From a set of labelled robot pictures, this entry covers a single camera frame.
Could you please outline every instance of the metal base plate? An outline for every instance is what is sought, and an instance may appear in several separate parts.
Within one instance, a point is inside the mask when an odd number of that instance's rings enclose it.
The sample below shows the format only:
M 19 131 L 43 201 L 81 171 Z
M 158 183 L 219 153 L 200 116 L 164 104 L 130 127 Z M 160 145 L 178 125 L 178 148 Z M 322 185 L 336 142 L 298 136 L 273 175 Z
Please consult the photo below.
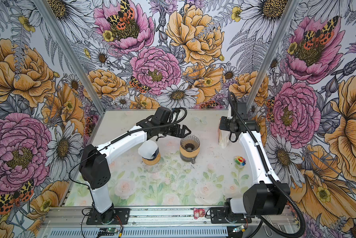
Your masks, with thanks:
M 211 214 L 211 223 L 212 224 L 220 224 L 220 223 L 251 223 L 252 219 L 250 217 L 247 217 L 247 221 L 244 218 L 243 214 L 240 214 L 240 216 L 233 217 L 232 221 L 228 221 L 225 218 L 225 212 L 223 207 L 211 207 L 209 209 L 210 214 Z
M 121 223 L 123 225 L 128 224 L 129 212 L 130 212 L 129 208 L 115 208 L 114 209 L 114 214 L 120 218 Z M 114 219 L 108 225 L 119 225 L 119 224 L 120 223 L 118 222 L 118 220 Z M 91 208 L 91 210 L 89 211 L 89 215 L 87 218 L 87 225 L 102 225 L 102 222 L 100 220 L 100 213 L 98 213 L 94 207 Z

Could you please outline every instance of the purple flower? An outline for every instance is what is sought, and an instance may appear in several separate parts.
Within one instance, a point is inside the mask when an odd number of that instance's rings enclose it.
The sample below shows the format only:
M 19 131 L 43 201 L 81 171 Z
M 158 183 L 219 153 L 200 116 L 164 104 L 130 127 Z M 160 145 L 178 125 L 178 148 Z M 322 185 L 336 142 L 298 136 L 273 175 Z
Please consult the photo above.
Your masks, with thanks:
M 169 15 L 177 10 L 177 0 L 150 0 L 152 6 L 150 12 L 154 15 L 156 12 L 166 11 Z
M 321 121 L 321 112 L 316 104 L 314 89 L 305 82 L 285 82 L 275 97 L 275 120 L 270 123 L 271 133 L 279 134 L 290 141 L 293 148 L 306 145 L 313 138 Z
M 150 47 L 140 51 L 130 60 L 133 77 L 151 87 L 149 93 L 160 95 L 161 90 L 180 81 L 179 62 L 173 54 Z
M 310 49 L 304 48 L 305 31 L 315 31 L 322 29 L 327 22 L 321 20 L 314 22 L 314 18 L 305 17 L 294 35 L 290 37 L 288 54 L 280 63 L 281 69 L 289 75 L 293 75 L 298 80 L 306 80 L 310 84 L 318 83 L 326 77 L 339 63 L 343 54 L 338 54 L 341 47 L 345 31 L 340 30 L 339 19 L 334 28 L 334 36 L 325 45 L 314 44 Z
M 35 186 L 45 180 L 51 139 L 46 125 L 28 114 L 11 113 L 0 119 L 0 195 L 18 191 L 30 179 Z
M 222 85 L 222 90 L 228 91 L 229 86 L 231 86 L 231 85 L 234 84 L 234 83 L 237 83 L 236 80 L 234 80 L 234 79 L 233 79 L 233 80 L 229 80 L 228 82 L 223 83 L 223 85 Z
M 221 105 L 227 105 L 228 106 L 228 98 L 225 93 L 217 93 L 215 94 L 211 100 L 214 100 L 215 102 L 221 104 Z
M 306 222 L 306 230 L 303 237 L 320 238 L 323 236 L 323 231 L 319 228 L 311 216 L 304 213 L 304 220 Z
M 126 23 L 125 30 L 118 30 L 111 27 L 107 18 L 112 15 L 118 15 L 120 4 L 114 7 L 112 4 L 109 8 L 94 9 L 96 32 L 103 35 L 103 41 L 109 43 L 109 53 L 114 56 L 128 54 L 131 51 L 138 51 L 149 46 L 154 40 L 154 21 L 152 17 L 147 18 L 146 13 L 142 11 L 140 4 L 137 7 L 129 0 L 130 7 L 134 9 L 134 19 Z
M 187 4 L 195 5 L 197 8 L 204 7 L 204 0 L 187 0 Z

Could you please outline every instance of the orange flower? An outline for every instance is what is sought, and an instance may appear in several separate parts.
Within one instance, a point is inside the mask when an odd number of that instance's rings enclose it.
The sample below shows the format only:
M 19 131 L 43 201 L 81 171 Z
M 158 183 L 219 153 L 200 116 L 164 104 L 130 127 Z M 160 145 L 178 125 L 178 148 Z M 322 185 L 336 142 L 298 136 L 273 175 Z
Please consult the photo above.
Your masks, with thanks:
M 237 83 L 231 84 L 229 86 L 229 91 L 233 92 L 236 97 L 241 98 L 244 95 L 248 95 L 251 92 L 251 88 L 256 80 L 257 71 L 253 71 L 252 73 L 246 73 L 236 77 Z M 259 88 L 255 102 L 261 107 L 266 98 L 268 97 L 268 76 L 265 75 L 264 80 Z
M 354 226 L 352 219 L 356 218 L 356 200 L 347 194 L 350 190 L 345 181 L 337 179 L 341 172 L 337 161 L 321 145 L 307 145 L 304 150 L 304 168 L 300 172 L 305 183 L 302 188 L 291 188 L 290 196 L 298 203 L 301 211 L 314 219 L 322 214 L 323 226 L 330 227 L 340 216 L 345 216 L 347 223 L 342 231 L 348 231 Z
M 14 225 L 9 225 L 5 221 L 0 223 L 0 238 L 12 238 Z
M 216 91 L 222 89 L 221 81 L 225 83 L 225 77 L 223 75 L 223 68 L 214 69 L 208 67 L 205 69 L 202 65 L 194 65 L 186 68 L 186 71 L 182 73 L 188 80 L 194 81 L 191 88 L 199 88 L 199 94 L 196 95 L 197 104 L 210 100 Z
M 12 45 L 9 39 L 0 40 L 0 103 L 13 93 L 26 98 L 30 107 L 37 107 L 45 97 L 55 93 L 54 73 L 36 49 L 32 50 L 26 45 L 24 65 L 16 79 L 15 47 L 17 45 Z
M 184 15 L 173 12 L 169 17 L 166 34 L 169 35 L 174 42 L 174 46 L 182 45 L 186 51 L 186 63 L 210 65 L 222 53 L 222 43 L 224 40 L 224 32 L 211 31 L 206 36 L 198 36 L 202 30 L 212 23 L 212 17 L 203 15 L 202 10 L 196 8 L 195 5 L 190 7 L 189 4 L 184 6 Z
M 325 142 L 337 156 L 344 177 L 356 182 L 356 76 L 339 84 L 339 103 L 331 101 L 331 105 L 342 116 L 336 130 L 325 134 Z
M 46 216 L 41 216 L 39 219 L 36 219 L 27 230 L 32 231 L 35 234 L 35 237 L 37 237 L 45 218 Z
M 92 83 L 93 87 L 99 98 L 103 95 L 115 99 L 118 96 L 128 94 L 128 86 L 126 81 L 117 77 L 116 74 L 111 71 L 98 69 L 95 71 L 90 71 L 88 73 L 88 78 Z M 89 98 L 87 91 L 84 89 L 84 96 Z
M 260 116 L 258 118 L 257 118 L 257 116 L 255 116 L 254 118 L 252 118 L 252 120 L 255 120 L 257 125 L 259 126 L 262 145 L 265 146 L 266 137 L 268 135 L 268 131 L 267 131 L 267 128 L 266 128 L 266 119 L 265 119 L 265 117 L 262 117 L 262 116 Z
M 75 129 L 83 135 L 84 114 L 82 102 L 73 94 L 67 83 L 63 88 L 58 87 L 57 96 L 47 98 L 45 106 L 42 107 L 43 122 L 46 124 L 62 124 L 62 129 L 68 121 L 75 123 Z
M 61 202 L 64 192 L 66 191 L 68 182 L 56 181 L 50 183 L 42 190 L 42 193 L 30 203 L 30 207 L 34 209 L 27 217 L 36 220 L 47 214 L 51 207 L 58 207 Z
M 154 99 L 154 98 L 150 98 L 150 97 L 146 97 L 143 94 L 140 94 L 139 97 L 135 97 L 135 100 L 137 102 L 137 104 L 142 107 L 142 108 L 159 108 L 160 105 L 159 103 Z

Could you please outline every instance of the floral tablecloth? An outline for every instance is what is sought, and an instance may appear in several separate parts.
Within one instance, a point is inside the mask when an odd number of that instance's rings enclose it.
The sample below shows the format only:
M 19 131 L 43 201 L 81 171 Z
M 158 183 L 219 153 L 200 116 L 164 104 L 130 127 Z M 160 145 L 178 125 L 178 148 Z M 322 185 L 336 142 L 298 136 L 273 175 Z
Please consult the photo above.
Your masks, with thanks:
M 93 145 L 102 144 L 130 129 L 137 121 L 154 111 L 106 112 Z M 248 160 L 243 166 L 235 162 L 240 145 L 229 143 L 225 149 L 218 144 L 218 126 L 225 110 L 189 110 L 181 124 L 187 125 L 200 140 L 196 163 L 187 163 L 179 156 L 179 138 L 158 140 L 161 152 L 160 171 L 144 169 L 138 146 L 121 155 L 109 165 L 109 194 L 115 206 L 222 205 L 226 198 L 242 197 L 251 186 Z M 91 205 L 86 186 L 73 184 L 65 206 Z

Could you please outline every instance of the rainbow flower figurine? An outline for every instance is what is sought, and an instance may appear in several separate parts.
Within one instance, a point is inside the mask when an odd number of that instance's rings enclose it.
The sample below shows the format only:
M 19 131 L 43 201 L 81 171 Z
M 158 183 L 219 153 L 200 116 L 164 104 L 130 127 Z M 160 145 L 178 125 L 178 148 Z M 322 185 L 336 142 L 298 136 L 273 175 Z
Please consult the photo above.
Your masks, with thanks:
M 238 164 L 240 167 L 244 166 L 246 163 L 246 160 L 241 157 L 241 156 L 235 156 L 235 162 Z

